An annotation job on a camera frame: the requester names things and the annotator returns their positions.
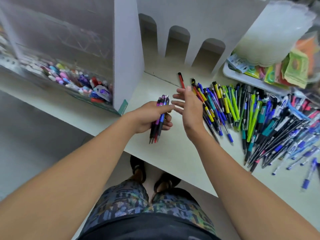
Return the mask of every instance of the person's right arm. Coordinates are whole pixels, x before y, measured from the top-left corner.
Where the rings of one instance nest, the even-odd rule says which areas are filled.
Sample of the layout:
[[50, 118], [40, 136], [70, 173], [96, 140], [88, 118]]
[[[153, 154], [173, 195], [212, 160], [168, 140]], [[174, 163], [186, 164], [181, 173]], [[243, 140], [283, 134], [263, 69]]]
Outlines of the person's right arm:
[[177, 89], [172, 104], [184, 108], [183, 125], [235, 229], [243, 240], [320, 239], [320, 233], [275, 193], [243, 169], [209, 135], [202, 103], [191, 91]]

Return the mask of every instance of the patterned shorts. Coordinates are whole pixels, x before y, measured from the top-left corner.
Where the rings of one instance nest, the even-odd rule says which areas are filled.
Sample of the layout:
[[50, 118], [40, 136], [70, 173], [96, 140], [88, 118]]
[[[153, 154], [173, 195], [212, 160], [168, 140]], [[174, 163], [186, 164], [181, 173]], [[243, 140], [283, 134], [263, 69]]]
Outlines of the patterned shorts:
[[189, 220], [215, 235], [214, 225], [196, 200], [184, 189], [172, 188], [157, 193], [149, 203], [146, 189], [137, 181], [128, 179], [103, 192], [88, 217], [82, 232], [102, 222], [120, 216], [138, 213], [164, 213]]

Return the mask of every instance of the arched slot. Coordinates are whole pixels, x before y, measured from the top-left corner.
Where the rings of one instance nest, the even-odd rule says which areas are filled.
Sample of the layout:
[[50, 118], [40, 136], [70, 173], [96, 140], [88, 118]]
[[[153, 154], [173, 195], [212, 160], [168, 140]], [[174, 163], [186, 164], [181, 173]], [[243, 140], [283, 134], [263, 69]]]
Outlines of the arched slot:
[[211, 73], [225, 49], [226, 45], [223, 41], [214, 38], [206, 39], [202, 43], [192, 66]]
[[139, 14], [142, 48], [157, 51], [157, 24], [155, 20], [143, 13]]
[[166, 57], [172, 57], [184, 63], [190, 42], [190, 32], [181, 26], [174, 25], [169, 30]]

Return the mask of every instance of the foot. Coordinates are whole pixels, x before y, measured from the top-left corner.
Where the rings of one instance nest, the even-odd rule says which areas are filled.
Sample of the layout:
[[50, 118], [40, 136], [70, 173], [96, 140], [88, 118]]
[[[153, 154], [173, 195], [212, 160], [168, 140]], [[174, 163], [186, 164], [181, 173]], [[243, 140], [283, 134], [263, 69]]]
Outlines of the foot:
[[163, 173], [159, 180], [154, 185], [154, 192], [161, 192], [167, 189], [176, 187], [181, 182], [181, 179], [171, 175], [170, 173]]
[[140, 183], [144, 183], [146, 181], [146, 170], [144, 167], [144, 161], [142, 161], [138, 157], [131, 155], [130, 165], [133, 173], [131, 179], [134, 179]]

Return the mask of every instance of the black shoe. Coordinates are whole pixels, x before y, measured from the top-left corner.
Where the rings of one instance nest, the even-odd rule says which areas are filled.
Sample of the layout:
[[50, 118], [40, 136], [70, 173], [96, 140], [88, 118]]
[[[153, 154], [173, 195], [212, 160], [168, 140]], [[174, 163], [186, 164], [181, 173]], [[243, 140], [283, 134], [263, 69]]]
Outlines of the black shoe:
[[165, 172], [161, 175], [159, 180], [154, 184], [154, 188], [153, 188], [154, 192], [157, 193], [157, 189], [158, 189], [159, 185], [163, 182], [167, 182], [169, 185], [168, 189], [171, 189], [171, 188], [176, 187], [181, 182], [181, 179], [177, 178], [176, 176], [171, 175], [170, 173]]
[[140, 158], [131, 155], [130, 157], [130, 165], [132, 168], [132, 173], [135, 174], [137, 169], [140, 169], [142, 171], [142, 183], [146, 181], [146, 169], [144, 167], [144, 161], [142, 161]]

